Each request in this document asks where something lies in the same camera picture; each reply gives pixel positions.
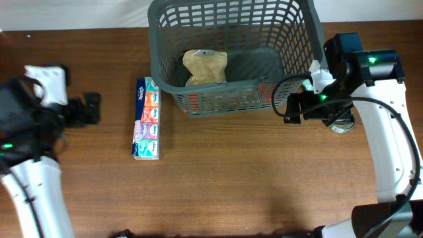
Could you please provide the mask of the colourful Kleenex tissue multipack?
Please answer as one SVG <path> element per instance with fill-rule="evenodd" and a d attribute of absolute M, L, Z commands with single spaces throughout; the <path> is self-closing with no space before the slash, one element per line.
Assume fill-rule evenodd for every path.
<path fill-rule="evenodd" d="M 137 79 L 132 157 L 159 160 L 161 92 L 152 77 Z"/>

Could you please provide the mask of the grey plastic basket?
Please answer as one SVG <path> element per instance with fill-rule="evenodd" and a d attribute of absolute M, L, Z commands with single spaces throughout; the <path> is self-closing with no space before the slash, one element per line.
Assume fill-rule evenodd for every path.
<path fill-rule="evenodd" d="M 190 94 L 275 85 L 271 105 L 301 86 L 313 60 L 327 64 L 325 37 L 312 0 L 154 0 L 147 12 L 151 76 L 179 109 Z M 188 50 L 227 53 L 226 81 L 186 87 Z"/>

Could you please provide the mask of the red spaghetti packet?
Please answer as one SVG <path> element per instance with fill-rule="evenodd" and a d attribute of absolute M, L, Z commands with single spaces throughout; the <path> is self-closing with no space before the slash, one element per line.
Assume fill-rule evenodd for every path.
<path fill-rule="evenodd" d="M 190 94 L 186 99 L 177 96 L 182 109 L 189 116 L 209 116 L 271 107 L 275 85 L 259 84 L 241 90 L 231 89 L 218 93 Z"/>

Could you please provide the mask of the clear bag of brown grain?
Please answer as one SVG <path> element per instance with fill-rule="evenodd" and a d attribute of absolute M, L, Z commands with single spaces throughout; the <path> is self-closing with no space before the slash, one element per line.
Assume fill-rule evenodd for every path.
<path fill-rule="evenodd" d="M 182 63 L 191 74 L 185 84 L 186 87 L 226 81 L 225 68 L 228 63 L 226 52 L 188 50 L 182 57 Z"/>

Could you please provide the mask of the light blue wet wipes pack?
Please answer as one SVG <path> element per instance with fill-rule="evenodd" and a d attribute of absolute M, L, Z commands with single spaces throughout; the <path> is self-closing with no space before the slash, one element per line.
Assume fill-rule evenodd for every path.
<path fill-rule="evenodd" d="M 304 80 L 302 85 L 303 85 L 303 87 L 306 91 L 313 91 L 313 86 L 312 86 L 310 80 Z"/>

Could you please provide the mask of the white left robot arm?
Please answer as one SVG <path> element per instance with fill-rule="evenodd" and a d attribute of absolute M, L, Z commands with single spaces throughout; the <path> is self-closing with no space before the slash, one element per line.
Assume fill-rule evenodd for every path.
<path fill-rule="evenodd" d="M 1 84 L 1 184 L 15 207 L 23 237 L 74 237 L 55 146 L 66 128 L 100 121 L 101 95 L 89 92 L 67 106 L 43 105 L 27 76 Z"/>

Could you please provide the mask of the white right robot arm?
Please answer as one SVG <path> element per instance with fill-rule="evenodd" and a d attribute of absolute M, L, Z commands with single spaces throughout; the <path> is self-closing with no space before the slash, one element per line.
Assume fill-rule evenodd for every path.
<path fill-rule="evenodd" d="M 375 169 L 377 202 L 356 206 L 339 223 L 312 237 L 421 237 L 422 156 L 406 105 L 405 76 L 394 50 L 366 51 L 356 33 L 337 34 L 323 46 L 327 69 L 314 61 L 312 89 L 288 97 L 287 123 L 317 119 L 326 126 L 364 125 Z"/>

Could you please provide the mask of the silver tin can green label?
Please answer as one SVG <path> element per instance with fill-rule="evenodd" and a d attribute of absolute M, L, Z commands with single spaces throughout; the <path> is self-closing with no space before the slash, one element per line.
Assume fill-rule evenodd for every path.
<path fill-rule="evenodd" d="M 329 126 L 329 128 L 338 134 L 344 134 L 349 132 L 354 127 L 354 125 L 355 122 L 335 121 Z"/>

